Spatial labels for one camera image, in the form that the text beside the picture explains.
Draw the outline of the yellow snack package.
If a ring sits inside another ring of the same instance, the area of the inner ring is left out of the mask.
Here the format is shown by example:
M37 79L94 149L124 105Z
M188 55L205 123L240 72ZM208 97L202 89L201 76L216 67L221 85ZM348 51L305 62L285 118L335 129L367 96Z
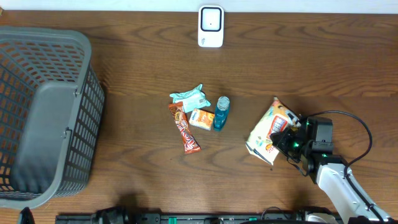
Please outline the yellow snack package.
M275 96L267 112L251 131L246 148L251 155L273 166L279 150L273 146L271 134L300 126L298 116Z

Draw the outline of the blue liquid bottle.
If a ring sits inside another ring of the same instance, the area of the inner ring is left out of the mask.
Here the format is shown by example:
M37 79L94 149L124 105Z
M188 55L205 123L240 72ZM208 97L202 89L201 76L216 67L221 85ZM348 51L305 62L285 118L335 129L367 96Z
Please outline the blue liquid bottle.
M230 100L227 96L221 96L218 99L215 108L215 118L213 122L214 129L221 131L226 123L229 114Z

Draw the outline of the orange tissue pack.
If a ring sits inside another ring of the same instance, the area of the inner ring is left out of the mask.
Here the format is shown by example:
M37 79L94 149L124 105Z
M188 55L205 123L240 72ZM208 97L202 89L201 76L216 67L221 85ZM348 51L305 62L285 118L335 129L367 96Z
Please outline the orange tissue pack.
M214 113L210 113L210 112L195 108L191 113L189 123L192 126L210 131L212 128L212 125L213 125L214 118L215 118Z

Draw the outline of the red chocolate bar wrapper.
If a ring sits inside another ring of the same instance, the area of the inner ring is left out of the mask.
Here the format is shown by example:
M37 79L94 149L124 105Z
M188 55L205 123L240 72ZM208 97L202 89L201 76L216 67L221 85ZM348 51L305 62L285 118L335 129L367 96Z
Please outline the red chocolate bar wrapper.
M191 154L194 152L201 151L200 145L197 143L189 129L188 119L186 117L183 103L171 103L169 104L169 110L174 118L175 124L182 136L184 153Z

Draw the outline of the teal wet wipes pack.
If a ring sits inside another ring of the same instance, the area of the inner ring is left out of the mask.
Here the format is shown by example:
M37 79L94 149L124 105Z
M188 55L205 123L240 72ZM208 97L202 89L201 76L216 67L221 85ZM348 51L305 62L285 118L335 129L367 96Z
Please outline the teal wet wipes pack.
M203 85L199 84L194 89L183 93L171 93L169 97L172 98L173 103L183 103L183 110L189 113L194 109L211 106L211 103L206 99L206 95L202 92Z

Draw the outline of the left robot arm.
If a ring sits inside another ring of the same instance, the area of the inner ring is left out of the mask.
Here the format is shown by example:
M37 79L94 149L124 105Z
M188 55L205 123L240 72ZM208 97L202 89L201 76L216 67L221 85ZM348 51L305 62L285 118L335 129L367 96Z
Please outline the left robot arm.
M58 215L55 224L129 224L131 219L125 208L112 207L86 215Z

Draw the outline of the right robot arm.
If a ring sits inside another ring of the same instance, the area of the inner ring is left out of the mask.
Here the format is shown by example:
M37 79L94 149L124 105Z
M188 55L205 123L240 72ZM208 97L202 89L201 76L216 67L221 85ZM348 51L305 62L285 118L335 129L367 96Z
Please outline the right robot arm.
M397 223L379 208L354 178L349 163L333 153L331 119L308 117L300 128L270 135L275 146L298 170L327 194L343 223Z

